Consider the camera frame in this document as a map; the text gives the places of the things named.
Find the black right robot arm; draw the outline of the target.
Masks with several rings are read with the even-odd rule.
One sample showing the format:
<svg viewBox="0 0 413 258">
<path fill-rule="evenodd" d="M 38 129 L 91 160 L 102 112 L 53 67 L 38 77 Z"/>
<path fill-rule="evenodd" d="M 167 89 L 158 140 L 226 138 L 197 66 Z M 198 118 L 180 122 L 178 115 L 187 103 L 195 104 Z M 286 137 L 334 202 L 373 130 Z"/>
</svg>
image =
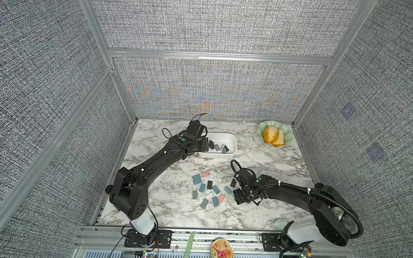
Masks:
<svg viewBox="0 0 413 258">
<path fill-rule="evenodd" d="M 288 225 L 286 235 L 295 244 L 323 238 L 336 246 L 345 246 L 350 239 L 360 238 L 364 234 L 358 214 L 332 187 L 318 183 L 313 188 L 305 188 L 268 175 L 255 178 L 249 170 L 239 172 L 234 180 L 240 186 L 233 191 L 238 205 L 251 202 L 259 205 L 263 199 L 278 200 L 313 215 L 311 224 Z"/>
</svg>

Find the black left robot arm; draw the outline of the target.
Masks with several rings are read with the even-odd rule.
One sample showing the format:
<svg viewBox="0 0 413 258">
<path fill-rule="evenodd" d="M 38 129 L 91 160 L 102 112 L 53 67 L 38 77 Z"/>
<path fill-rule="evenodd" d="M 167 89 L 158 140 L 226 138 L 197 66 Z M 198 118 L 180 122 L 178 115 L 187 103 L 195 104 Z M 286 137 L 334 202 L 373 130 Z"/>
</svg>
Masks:
<svg viewBox="0 0 413 258">
<path fill-rule="evenodd" d="M 118 170 L 114 182 L 105 188 L 110 203 L 127 216 L 139 234 L 155 235 L 159 224 L 148 207 L 148 188 L 172 164 L 208 150 L 206 136 L 192 139 L 188 134 L 172 136 L 161 150 L 142 164 Z"/>
</svg>

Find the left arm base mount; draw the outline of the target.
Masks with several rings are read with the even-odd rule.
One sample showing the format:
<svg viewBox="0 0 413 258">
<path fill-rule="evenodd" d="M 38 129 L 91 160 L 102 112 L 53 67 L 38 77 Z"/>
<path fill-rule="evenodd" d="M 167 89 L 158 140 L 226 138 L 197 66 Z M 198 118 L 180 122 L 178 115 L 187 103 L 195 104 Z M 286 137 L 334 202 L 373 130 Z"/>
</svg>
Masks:
<svg viewBox="0 0 413 258">
<path fill-rule="evenodd" d="M 169 249 L 172 241 L 171 230 L 158 230 L 156 235 L 144 236 L 134 229 L 129 229 L 126 234 L 124 247 L 126 248 L 145 248 Z"/>
</svg>

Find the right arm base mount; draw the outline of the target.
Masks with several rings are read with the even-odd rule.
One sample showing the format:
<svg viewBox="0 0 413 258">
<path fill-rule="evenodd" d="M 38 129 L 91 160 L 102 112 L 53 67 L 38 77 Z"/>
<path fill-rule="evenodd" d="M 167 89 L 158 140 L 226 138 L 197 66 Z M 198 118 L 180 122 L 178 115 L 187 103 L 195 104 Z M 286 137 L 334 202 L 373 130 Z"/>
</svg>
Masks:
<svg viewBox="0 0 413 258">
<path fill-rule="evenodd" d="M 259 240 L 265 252 L 281 252 L 283 249 L 296 245 L 287 234 L 283 233 L 261 233 Z"/>
</svg>

